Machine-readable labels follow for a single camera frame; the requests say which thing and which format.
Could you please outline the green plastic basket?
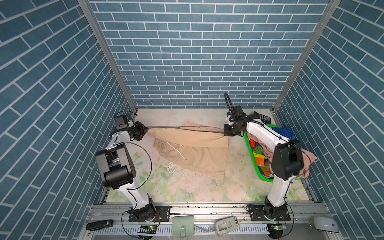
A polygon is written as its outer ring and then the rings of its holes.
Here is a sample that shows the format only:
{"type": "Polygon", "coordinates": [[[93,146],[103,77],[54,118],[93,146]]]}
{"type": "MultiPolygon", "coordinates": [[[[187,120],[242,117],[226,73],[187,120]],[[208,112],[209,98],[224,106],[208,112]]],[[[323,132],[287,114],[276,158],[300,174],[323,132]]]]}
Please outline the green plastic basket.
{"type": "Polygon", "coordinates": [[[290,181],[297,178],[300,175],[300,171],[304,168],[302,145],[298,140],[290,140],[279,135],[267,127],[267,125],[256,121],[247,123],[245,139],[257,173],[264,181],[273,182],[273,180],[268,180],[260,172],[260,167],[266,166],[264,159],[267,157],[267,150],[273,152],[273,156],[271,158],[268,157],[268,159],[272,161],[269,170],[275,175],[275,180],[290,181]],[[255,156],[249,139],[254,139],[256,143],[265,145],[263,147],[263,156],[255,156]]]}

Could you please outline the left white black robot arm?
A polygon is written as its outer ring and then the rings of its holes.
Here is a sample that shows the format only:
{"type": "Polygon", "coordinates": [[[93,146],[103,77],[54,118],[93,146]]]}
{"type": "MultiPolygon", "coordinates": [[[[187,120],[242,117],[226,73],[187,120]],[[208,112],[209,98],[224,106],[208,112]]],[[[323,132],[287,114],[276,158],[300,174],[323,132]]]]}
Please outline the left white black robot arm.
{"type": "Polygon", "coordinates": [[[152,198],[142,189],[144,184],[135,182],[137,173],[128,146],[133,140],[140,141],[147,131],[148,128],[141,122],[135,122],[131,127],[126,124],[116,126],[109,145],[96,152],[103,184],[117,190],[131,202],[133,207],[129,213],[139,222],[155,220],[157,210],[152,198]]]}

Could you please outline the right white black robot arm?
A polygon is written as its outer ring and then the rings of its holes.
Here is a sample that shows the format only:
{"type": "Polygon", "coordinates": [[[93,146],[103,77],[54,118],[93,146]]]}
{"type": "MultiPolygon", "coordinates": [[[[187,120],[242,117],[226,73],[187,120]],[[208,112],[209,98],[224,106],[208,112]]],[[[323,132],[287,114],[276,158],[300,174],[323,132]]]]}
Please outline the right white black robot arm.
{"type": "Polygon", "coordinates": [[[224,125],[224,135],[229,137],[248,133],[264,143],[273,152],[271,168],[274,173],[273,185],[265,199],[264,214],[267,219],[279,218],[287,208],[287,195],[293,183],[304,168],[301,143],[279,135],[262,122],[254,120],[234,120],[228,117],[224,125]]]}

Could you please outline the beige drawstring shorts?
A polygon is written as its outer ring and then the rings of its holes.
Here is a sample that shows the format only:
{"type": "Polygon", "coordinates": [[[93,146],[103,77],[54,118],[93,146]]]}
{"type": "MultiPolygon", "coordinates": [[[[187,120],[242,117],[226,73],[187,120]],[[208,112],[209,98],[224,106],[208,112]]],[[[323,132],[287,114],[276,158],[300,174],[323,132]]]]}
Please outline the beige drawstring shorts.
{"type": "Polygon", "coordinates": [[[229,137],[207,126],[151,128],[154,147],[166,160],[191,172],[223,178],[229,154],[229,137]]]}

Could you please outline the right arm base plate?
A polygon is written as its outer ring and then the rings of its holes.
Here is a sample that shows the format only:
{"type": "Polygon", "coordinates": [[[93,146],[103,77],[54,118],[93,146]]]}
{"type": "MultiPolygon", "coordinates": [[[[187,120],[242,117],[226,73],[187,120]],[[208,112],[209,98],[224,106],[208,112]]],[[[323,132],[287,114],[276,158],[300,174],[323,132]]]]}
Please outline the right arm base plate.
{"type": "Polygon", "coordinates": [[[250,214],[251,221],[277,221],[285,220],[290,221],[291,216],[287,205],[274,207],[271,205],[253,205],[249,204],[245,207],[246,211],[250,214]]]}

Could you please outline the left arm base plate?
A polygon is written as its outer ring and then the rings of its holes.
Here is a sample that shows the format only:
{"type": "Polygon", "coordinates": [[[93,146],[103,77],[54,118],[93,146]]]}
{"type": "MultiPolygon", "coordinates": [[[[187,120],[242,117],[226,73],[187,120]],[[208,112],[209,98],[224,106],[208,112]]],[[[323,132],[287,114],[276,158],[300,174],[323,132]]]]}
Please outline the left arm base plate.
{"type": "Polygon", "coordinates": [[[144,222],[169,222],[171,214],[171,206],[154,206],[145,207],[139,210],[134,210],[130,213],[130,223],[144,223],[144,222]]]}

